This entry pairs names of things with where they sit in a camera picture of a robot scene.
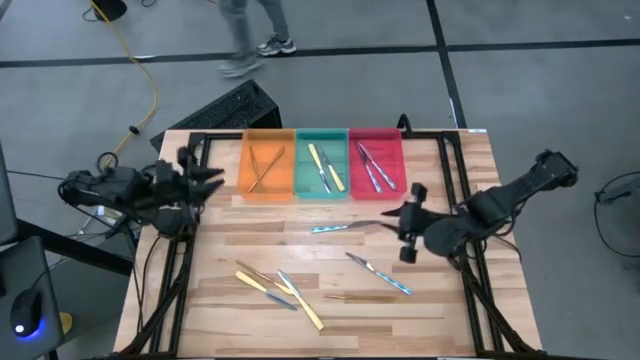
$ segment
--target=plastic bin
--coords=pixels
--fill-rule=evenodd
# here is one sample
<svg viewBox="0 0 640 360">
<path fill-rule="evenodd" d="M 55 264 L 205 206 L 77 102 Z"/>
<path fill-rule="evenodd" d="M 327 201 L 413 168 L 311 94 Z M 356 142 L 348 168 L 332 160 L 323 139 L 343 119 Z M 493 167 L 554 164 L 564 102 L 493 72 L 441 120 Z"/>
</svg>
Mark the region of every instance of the plastic bin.
<svg viewBox="0 0 640 360">
<path fill-rule="evenodd" d="M 369 162 L 373 176 L 382 192 L 376 192 L 364 166 L 357 143 L 364 145 L 382 170 L 395 183 L 393 190 L 378 170 Z M 407 192 L 407 175 L 402 152 L 402 134 L 399 129 L 350 129 L 349 172 L 351 196 L 354 199 L 397 199 Z"/>
<path fill-rule="evenodd" d="M 258 179 L 251 161 L 250 148 L 256 158 L 258 174 L 263 173 L 278 151 L 284 153 L 276 160 L 249 192 Z M 293 196 L 293 169 L 295 162 L 295 130 L 249 129 L 242 135 L 242 155 L 238 174 L 238 192 L 251 201 L 287 201 Z"/>
<path fill-rule="evenodd" d="M 345 187 L 344 191 L 339 191 L 329 167 L 321 160 L 327 182 L 331 188 L 331 193 L 327 192 L 320 177 L 318 166 L 309 150 L 309 144 L 314 144 L 316 151 L 318 151 L 318 148 L 322 148 Z M 341 199 L 347 197 L 347 194 L 349 194 L 347 129 L 298 129 L 296 131 L 294 192 L 298 197 L 306 199 Z"/>
</svg>

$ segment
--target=blue light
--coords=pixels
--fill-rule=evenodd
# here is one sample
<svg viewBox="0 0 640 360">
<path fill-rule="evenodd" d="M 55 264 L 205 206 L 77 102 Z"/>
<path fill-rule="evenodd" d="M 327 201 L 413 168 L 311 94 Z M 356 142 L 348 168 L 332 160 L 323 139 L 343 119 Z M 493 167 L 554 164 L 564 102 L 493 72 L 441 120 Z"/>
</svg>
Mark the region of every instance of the blue light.
<svg viewBox="0 0 640 360">
<path fill-rule="evenodd" d="M 27 336 L 18 336 L 18 340 L 21 342 L 34 341 L 36 338 L 42 335 L 42 333 L 44 332 L 45 326 L 46 326 L 46 322 L 44 321 L 44 319 L 40 319 L 40 323 L 38 323 L 38 328 L 36 329 L 36 331 L 33 332 L 33 334 L 27 335 Z"/>
</svg>

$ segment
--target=wooden table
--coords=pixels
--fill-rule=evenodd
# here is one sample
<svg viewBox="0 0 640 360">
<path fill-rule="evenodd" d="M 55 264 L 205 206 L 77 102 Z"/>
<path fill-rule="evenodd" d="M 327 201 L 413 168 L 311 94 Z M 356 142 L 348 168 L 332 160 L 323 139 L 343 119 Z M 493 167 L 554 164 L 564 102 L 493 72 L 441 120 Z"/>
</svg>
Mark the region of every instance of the wooden table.
<svg viewBox="0 0 640 360">
<path fill-rule="evenodd" d="M 187 144 L 188 131 L 168 131 L 160 157 L 176 162 L 176 150 Z M 486 133 L 461 131 L 472 191 L 499 183 Z M 288 204 L 247 203 L 236 194 L 241 142 L 212 143 L 210 167 L 226 170 L 226 185 L 207 203 L 196 239 L 179 356 L 436 356 L 474 354 L 460 274 L 444 258 L 419 245 L 418 262 L 398 260 L 395 235 L 379 226 L 311 235 L 313 226 L 380 219 L 401 201 L 302 201 Z M 422 182 L 429 194 L 426 207 L 448 212 L 438 147 L 434 140 L 404 140 L 408 183 Z M 457 198 L 462 199 L 449 151 Z M 525 172 L 529 164 L 523 164 Z M 142 232 L 136 256 L 139 274 L 156 231 Z M 167 242 L 161 241 L 150 260 L 143 314 L 156 306 Z M 345 251 L 353 252 L 414 290 L 407 296 L 366 272 Z M 517 254 L 490 242 L 486 251 L 497 306 L 522 338 L 540 347 Z M 264 294 L 234 277 L 241 260 L 277 278 L 283 269 L 301 288 L 325 329 L 318 332 L 302 309 L 281 308 Z M 325 294 L 383 295 L 391 302 L 332 300 Z M 288 298 L 297 304 L 294 298 Z M 490 345 L 484 309 L 484 339 Z M 129 284 L 114 350 L 135 336 L 138 305 Z M 169 321 L 160 349 L 168 346 Z"/>
</svg>

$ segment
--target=blue handle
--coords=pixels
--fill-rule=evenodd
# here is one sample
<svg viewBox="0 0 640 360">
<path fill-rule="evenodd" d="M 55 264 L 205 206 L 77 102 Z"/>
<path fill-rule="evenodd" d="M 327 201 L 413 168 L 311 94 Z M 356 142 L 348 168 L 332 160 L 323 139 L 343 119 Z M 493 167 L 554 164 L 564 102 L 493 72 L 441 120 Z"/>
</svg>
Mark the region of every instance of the blue handle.
<svg viewBox="0 0 640 360">
<path fill-rule="evenodd" d="M 390 278 L 389 276 L 376 271 L 376 275 L 380 276 L 381 278 L 383 278 L 386 282 L 388 282 L 389 284 L 397 287 L 400 291 L 402 291 L 403 293 L 407 294 L 407 295 L 413 295 L 413 290 L 409 289 L 408 287 L 400 284 L 399 282 L 393 280 L 392 278 Z"/>
<path fill-rule="evenodd" d="M 311 233 L 318 234 L 318 233 L 323 233 L 328 231 L 344 230 L 348 227 L 349 227 L 348 225 L 320 226 L 320 227 L 311 228 Z"/>
</svg>

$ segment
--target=gray pants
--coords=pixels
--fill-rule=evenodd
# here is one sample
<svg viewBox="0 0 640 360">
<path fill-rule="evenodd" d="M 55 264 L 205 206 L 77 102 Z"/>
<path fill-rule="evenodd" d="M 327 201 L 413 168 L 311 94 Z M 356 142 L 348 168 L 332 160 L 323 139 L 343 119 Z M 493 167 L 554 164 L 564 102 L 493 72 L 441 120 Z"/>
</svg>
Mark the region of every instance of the gray pants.
<svg viewBox="0 0 640 360">
<path fill-rule="evenodd" d="M 281 41 L 287 40 L 289 29 L 280 0 L 258 0 L 258 2 L 264 7 L 269 19 L 271 19 L 276 38 Z M 245 11 L 247 0 L 220 0 L 218 8 L 227 20 L 238 54 L 246 56 L 255 52 Z"/>
</svg>

